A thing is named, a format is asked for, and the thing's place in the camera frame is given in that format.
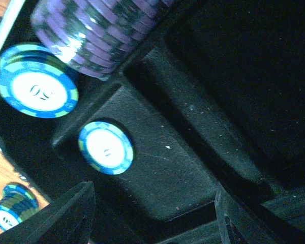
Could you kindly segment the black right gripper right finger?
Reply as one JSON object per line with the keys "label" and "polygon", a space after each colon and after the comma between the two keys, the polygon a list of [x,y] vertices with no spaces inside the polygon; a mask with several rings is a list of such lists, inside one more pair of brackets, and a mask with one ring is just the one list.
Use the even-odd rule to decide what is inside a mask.
{"label": "black right gripper right finger", "polygon": [[226,185],[218,185],[215,210],[222,243],[305,243],[304,232]]}

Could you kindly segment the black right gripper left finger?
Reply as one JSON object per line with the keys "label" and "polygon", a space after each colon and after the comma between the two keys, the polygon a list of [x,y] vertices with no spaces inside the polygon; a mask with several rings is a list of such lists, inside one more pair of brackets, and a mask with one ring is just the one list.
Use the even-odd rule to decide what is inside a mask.
{"label": "black right gripper left finger", "polygon": [[95,209],[93,182],[81,182],[32,217],[0,234],[0,243],[88,243]]}

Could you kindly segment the blue green 50 chip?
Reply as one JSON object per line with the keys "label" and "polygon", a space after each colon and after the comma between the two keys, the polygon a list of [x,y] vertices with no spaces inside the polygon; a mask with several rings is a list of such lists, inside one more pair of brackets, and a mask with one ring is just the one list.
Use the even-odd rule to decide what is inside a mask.
{"label": "blue green 50 chip", "polygon": [[134,159],[134,149],[126,134],[105,121],[85,125],[78,136],[78,147],[94,169],[108,175],[124,173]]}

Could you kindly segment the aluminium poker case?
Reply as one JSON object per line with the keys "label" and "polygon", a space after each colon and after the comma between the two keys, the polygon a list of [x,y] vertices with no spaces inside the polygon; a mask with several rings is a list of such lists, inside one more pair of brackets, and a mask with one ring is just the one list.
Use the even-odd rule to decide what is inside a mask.
{"label": "aluminium poker case", "polygon": [[[38,2],[0,18],[0,55],[42,43]],[[75,70],[67,115],[29,116],[0,96],[4,152],[50,200],[93,182],[94,243],[222,243],[219,184],[305,233],[305,1],[173,2],[107,80]],[[80,152],[94,121],[129,138],[124,173]]]}

